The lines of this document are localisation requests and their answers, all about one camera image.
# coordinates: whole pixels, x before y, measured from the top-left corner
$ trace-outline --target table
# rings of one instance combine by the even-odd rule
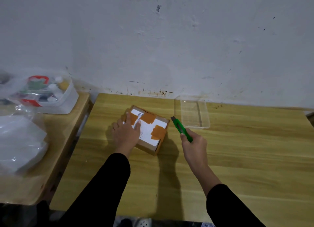
[[[21,176],[0,176],[0,203],[34,205],[49,191],[56,169],[86,114],[89,93],[79,92],[70,114],[43,114],[49,147],[43,159]]]
[[[50,208],[67,210],[113,152],[111,124],[127,108],[134,104],[170,118],[175,102],[99,94]],[[207,108],[211,127],[197,133],[208,140],[208,161],[220,180],[266,226],[313,226],[314,129],[303,112],[217,103]],[[135,148],[129,161],[117,215],[211,221],[173,123],[157,157]]]

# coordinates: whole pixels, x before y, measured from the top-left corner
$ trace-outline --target black sleeve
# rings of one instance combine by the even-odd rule
[[[206,209],[216,227],[264,226],[246,205],[226,186],[218,184],[207,195]]]
[[[111,154],[58,226],[112,226],[130,173],[128,159],[120,153]]]

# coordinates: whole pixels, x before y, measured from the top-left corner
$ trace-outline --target white wall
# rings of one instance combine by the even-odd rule
[[[93,92],[314,108],[313,12],[314,0],[0,0],[0,67],[67,71]]]

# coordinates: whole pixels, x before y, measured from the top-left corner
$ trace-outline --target person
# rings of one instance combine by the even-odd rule
[[[131,173],[128,158],[140,136],[140,121],[134,129],[130,114],[126,122],[119,119],[112,127],[116,150],[111,154],[97,174],[92,178],[67,212],[61,217],[59,226],[112,226],[122,193]],[[245,204],[214,174],[207,160],[207,141],[186,129],[193,138],[190,143],[180,134],[184,157],[198,179],[207,198],[206,209],[216,227],[265,226]]]

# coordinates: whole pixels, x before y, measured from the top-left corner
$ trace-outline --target green utility knife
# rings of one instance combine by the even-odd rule
[[[187,140],[191,143],[193,141],[193,138],[187,133],[185,127],[183,127],[183,125],[180,123],[180,121],[177,118],[175,118],[174,116],[171,117],[171,120],[175,124],[175,127],[177,128],[179,133],[183,133],[184,135],[186,135]]]

